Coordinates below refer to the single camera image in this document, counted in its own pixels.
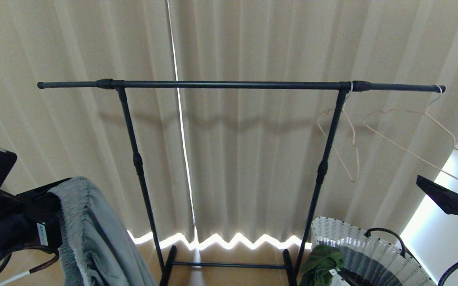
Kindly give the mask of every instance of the dark green garment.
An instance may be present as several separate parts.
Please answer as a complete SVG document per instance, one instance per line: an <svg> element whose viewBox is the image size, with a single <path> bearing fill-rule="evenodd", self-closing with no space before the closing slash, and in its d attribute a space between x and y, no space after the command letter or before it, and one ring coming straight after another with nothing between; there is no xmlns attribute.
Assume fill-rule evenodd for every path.
<svg viewBox="0 0 458 286"><path fill-rule="evenodd" d="M331 269L344 267L344 257L338 248L318 245L301 265L303 277L300 286L330 286Z"/></svg>

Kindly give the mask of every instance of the light under curtain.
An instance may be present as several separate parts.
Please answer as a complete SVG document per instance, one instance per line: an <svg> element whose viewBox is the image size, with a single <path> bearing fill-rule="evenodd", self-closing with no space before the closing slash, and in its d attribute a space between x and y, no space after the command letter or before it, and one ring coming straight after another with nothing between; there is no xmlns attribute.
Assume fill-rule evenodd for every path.
<svg viewBox="0 0 458 286"><path fill-rule="evenodd" d="M18 162L5 188L20 193L83 175L105 192L134 237L149 233L131 148L113 91L54 89L37 81L179 80L438 83L431 114L458 136L458 1L8 1L0 2L0 145ZM194 237L173 89L128 89L161 240ZM436 171L375 136L376 109L422 110L435 95L354 93L360 178L336 156L316 215L400 232L423 197L417 174ZM198 240L240 232L279 241L303 232L325 138L329 91L180 90ZM320 118L327 130L329 116ZM372 126L442 165L449 137L420 117L375 116ZM344 118L335 146L355 170Z"/></svg>

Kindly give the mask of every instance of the black metal garment rack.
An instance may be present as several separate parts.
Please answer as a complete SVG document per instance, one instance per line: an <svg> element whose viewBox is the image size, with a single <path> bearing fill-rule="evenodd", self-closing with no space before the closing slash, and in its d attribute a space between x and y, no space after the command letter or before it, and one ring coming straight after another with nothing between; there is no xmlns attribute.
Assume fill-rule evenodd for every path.
<svg viewBox="0 0 458 286"><path fill-rule="evenodd" d="M158 261L162 270L162 279L160 286L166 286L169 282L169 277L174 265L183 266L213 266L213 267L236 267L236 268L264 268L264 269L283 269L287 272L287 280L289 285L296 285L296 277L300 268L303 252L305 250L305 243L309 236L309 231L316 210L321 185L323 184L324 177L328 171L328 158L330 155L335 132L337 129L340 113L344 105L345 96L349 91L352 92L365 92L370 90L381 91L413 91L413 92L444 92L443 85L396 85L388 83L369 83L367 81L341 81L338 83L300 83L300 82L278 82L278 81L125 81L113 79L101 79L97 81L66 81L56 83L38 83L38 88L49 89L58 87L98 87L100 89L115 89L121 100L123 114L128 129L128 135L133 151L133 163L135 170L139 177L139 183L142 190L142 196L146 205L147 216L151 232L153 232L153 241L157 250ZM196 263L196 262L182 262L176 261L176 246L171 247L169 257L164 263L162 251L160 250L159 240L157 236L157 229L155 226L155 219L153 217L153 210L151 209L151 202L149 201L149 194L147 191L144 169L142 167L142 157L138 152L137 142L135 141L135 133L133 129L132 119L130 117L130 110L128 108L126 88L192 88L192 89L329 89L338 90L335 111L330 125L330 130L326 140L326 146L323 153L323 159L318 167L318 175L316 178L316 185L312 194L311 206L307 216L307 224L303 232L303 238L298 252L296 264L293 266L291 256L287 249L282 252L284 259L283 265L268 265L268 264L245 264L245 263Z"/></svg>

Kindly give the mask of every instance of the tile floor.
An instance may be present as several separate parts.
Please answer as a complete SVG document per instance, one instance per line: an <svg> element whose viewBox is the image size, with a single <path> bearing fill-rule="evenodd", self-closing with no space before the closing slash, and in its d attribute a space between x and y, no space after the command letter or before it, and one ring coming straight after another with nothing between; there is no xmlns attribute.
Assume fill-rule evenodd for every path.
<svg viewBox="0 0 458 286"><path fill-rule="evenodd" d="M177 260L194 261L196 250L189 249L182 243L176 243L178 248ZM153 277L160 282L160 266L153 241L148 241L138 246L142 256L149 265L149 270ZM164 259L170 250L170 246L163 249ZM298 246L289 248L293 262L296 260ZM282 264L282 250L276 249L268 243L263 243L259 248L250 250L244 244L237 244L231 250L226 250L218 244L209 246L198 254L201 262L234 262L234 263L260 263L260 264ZM49 255L36 250L26 250L15 253L7 265L7 268L0 275L0 282L27 269L43 263L49 259ZM17 285L50 285L61 286L64 275L60 263L51 267L28 275L8 286ZM229 286L229 285L264 285L264 286L286 286L287 275L285 270L273 269L245 269L245 268L218 268L204 267L196 269L188 266L174 266L169 285L178 286Z"/></svg>

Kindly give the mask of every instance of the clothing tag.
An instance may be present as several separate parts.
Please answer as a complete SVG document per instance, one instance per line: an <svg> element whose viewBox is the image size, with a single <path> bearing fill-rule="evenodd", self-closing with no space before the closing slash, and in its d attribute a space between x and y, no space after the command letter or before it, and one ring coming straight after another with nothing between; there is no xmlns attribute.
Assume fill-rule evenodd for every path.
<svg viewBox="0 0 458 286"><path fill-rule="evenodd" d="M47 241L47 231L45 230L45 226L41 223L37 223L38 229L38 236L40 237L40 244L43 246L49 246L49 242Z"/></svg>

